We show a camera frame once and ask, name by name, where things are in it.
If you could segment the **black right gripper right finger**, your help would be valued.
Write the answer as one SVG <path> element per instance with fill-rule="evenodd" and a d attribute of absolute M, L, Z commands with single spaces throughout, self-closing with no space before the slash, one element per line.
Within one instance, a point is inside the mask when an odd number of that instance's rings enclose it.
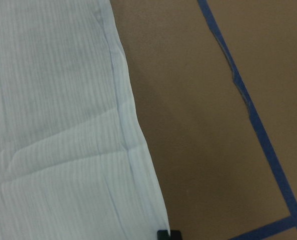
<path fill-rule="evenodd" d="M 181 240 L 181 231 L 180 230 L 171 230 L 170 231 L 170 240 Z"/>

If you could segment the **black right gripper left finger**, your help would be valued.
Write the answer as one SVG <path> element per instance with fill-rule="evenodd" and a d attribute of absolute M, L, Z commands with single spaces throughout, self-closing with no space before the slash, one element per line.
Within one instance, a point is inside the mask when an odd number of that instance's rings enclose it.
<path fill-rule="evenodd" d="M 170 240 L 169 232 L 167 230 L 158 230 L 157 240 Z"/>

